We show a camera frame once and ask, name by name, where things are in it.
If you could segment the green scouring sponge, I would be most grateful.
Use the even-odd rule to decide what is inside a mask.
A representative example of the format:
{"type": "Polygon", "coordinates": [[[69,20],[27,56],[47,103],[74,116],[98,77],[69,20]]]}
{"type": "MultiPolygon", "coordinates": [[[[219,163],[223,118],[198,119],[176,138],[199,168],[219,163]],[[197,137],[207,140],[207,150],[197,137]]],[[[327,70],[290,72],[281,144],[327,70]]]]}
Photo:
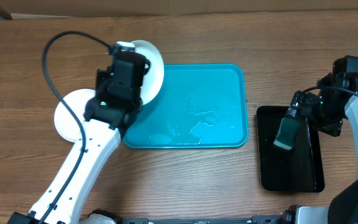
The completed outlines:
{"type": "Polygon", "coordinates": [[[282,118],[273,144],[282,149],[291,150],[299,127],[300,122],[298,120],[287,117],[282,118]]]}

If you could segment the white plate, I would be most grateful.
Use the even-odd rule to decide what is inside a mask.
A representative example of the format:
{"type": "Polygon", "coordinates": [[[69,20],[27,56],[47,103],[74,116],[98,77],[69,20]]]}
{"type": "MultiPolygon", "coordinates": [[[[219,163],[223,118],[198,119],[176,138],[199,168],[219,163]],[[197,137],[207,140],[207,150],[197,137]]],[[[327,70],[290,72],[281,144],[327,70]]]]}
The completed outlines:
{"type": "MultiPolygon", "coordinates": [[[[63,99],[82,123],[85,120],[83,114],[86,104],[94,96],[94,90],[79,89],[67,94],[63,99]]],[[[77,122],[62,102],[59,102],[55,109],[54,125],[58,134],[69,142],[75,142],[81,136],[77,122]]]]}
{"type": "Polygon", "coordinates": [[[150,61],[149,71],[145,74],[140,97],[143,105],[150,103],[159,93],[164,79],[164,62],[161,53],[152,43],[146,40],[132,41],[135,52],[142,54],[150,61]]]}

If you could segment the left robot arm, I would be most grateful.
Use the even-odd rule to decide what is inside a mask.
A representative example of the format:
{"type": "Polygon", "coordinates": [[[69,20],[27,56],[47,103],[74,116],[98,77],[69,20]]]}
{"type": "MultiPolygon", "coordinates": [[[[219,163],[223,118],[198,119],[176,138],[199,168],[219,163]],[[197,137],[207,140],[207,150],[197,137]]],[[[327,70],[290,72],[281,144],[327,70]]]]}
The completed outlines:
{"type": "Polygon", "coordinates": [[[107,100],[98,100],[95,91],[75,90],[64,97],[55,110],[54,123],[59,135],[73,147],[47,191],[28,214],[14,212],[9,223],[80,223],[88,195],[110,155],[124,135],[109,123],[83,117],[86,104],[95,102],[109,109],[107,100]]]}

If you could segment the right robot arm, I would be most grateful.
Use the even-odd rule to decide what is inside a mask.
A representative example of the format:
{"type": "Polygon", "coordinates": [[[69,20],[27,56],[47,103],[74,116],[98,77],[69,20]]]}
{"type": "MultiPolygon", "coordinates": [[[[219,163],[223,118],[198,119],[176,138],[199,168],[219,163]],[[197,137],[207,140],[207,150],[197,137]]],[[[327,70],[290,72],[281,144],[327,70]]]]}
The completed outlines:
{"type": "Polygon", "coordinates": [[[298,91],[282,119],[274,144],[290,150],[295,143],[299,120],[306,118],[318,129],[349,120],[354,138],[357,159],[357,180],[334,197],[327,207],[299,206],[290,212],[287,220],[292,223],[358,223],[358,85],[349,88],[318,85],[319,95],[313,88],[298,91]]]}

